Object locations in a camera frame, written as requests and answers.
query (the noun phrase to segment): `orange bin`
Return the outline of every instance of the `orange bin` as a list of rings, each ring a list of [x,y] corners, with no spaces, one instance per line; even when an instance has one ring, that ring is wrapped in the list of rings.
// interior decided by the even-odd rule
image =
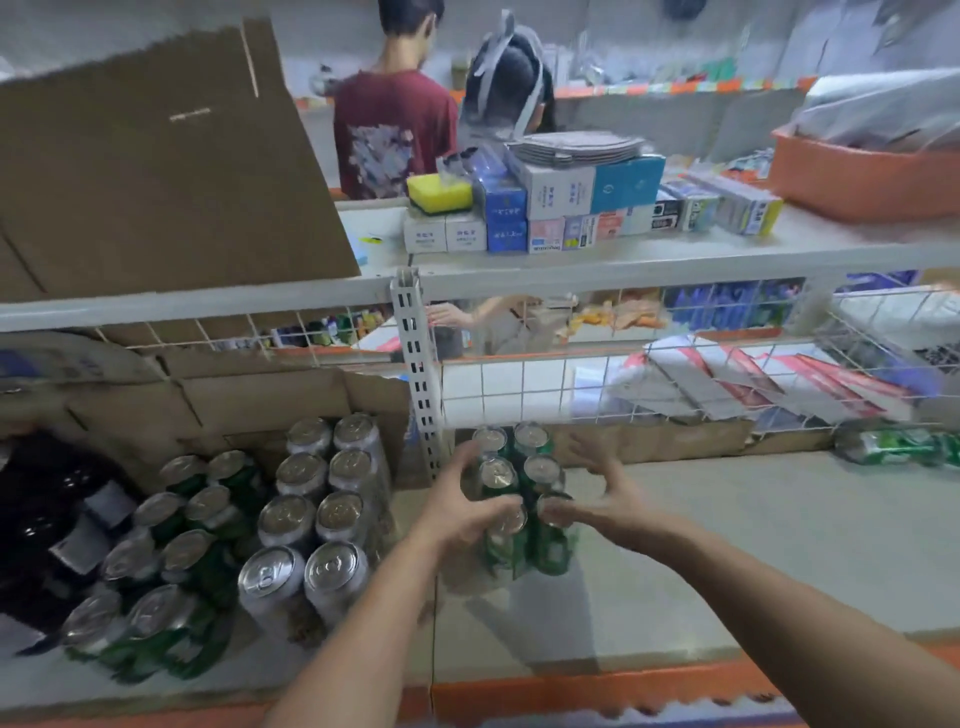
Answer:
[[[890,154],[774,131],[767,187],[795,205],[845,223],[960,215],[960,152]]]

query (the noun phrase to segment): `maroon t-shirt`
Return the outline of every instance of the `maroon t-shirt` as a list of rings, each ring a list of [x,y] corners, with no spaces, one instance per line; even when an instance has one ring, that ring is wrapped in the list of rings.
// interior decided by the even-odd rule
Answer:
[[[433,174],[457,148],[457,105],[419,71],[361,71],[337,90],[333,138],[340,187],[352,200],[403,197],[411,175]]]

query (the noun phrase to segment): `yellow sponge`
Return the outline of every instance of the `yellow sponge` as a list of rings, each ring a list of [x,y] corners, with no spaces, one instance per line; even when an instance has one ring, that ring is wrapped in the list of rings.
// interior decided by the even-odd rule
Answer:
[[[473,187],[461,181],[444,185],[440,175],[416,175],[407,178],[407,194],[428,215],[456,212],[473,207]]]

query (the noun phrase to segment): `hand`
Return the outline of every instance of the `hand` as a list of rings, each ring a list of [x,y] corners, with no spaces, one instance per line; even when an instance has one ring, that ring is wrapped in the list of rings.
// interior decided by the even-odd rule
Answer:
[[[520,496],[500,496],[471,501],[460,488],[464,468],[480,455],[480,445],[463,443],[437,476],[411,536],[434,546],[440,553],[452,546],[469,546],[497,520],[523,503]]]
[[[472,328],[473,317],[453,303],[435,303],[426,307],[427,321],[436,327]]]
[[[607,492],[597,505],[551,498],[544,504],[544,515],[560,526],[585,523],[617,546],[659,559],[664,536],[683,520],[644,503],[643,493],[624,471],[610,442],[592,433],[574,434],[573,441],[573,452],[587,461],[591,473],[603,475]]]

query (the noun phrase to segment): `slotted metal post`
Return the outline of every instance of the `slotted metal post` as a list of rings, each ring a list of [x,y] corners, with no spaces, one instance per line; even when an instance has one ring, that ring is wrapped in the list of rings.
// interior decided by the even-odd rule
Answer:
[[[390,294],[423,460],[430,476],[436,477],[447,455],[443,438],[440,365],[430,338],[417,269],[397,269],[396,278],[390,284]]]

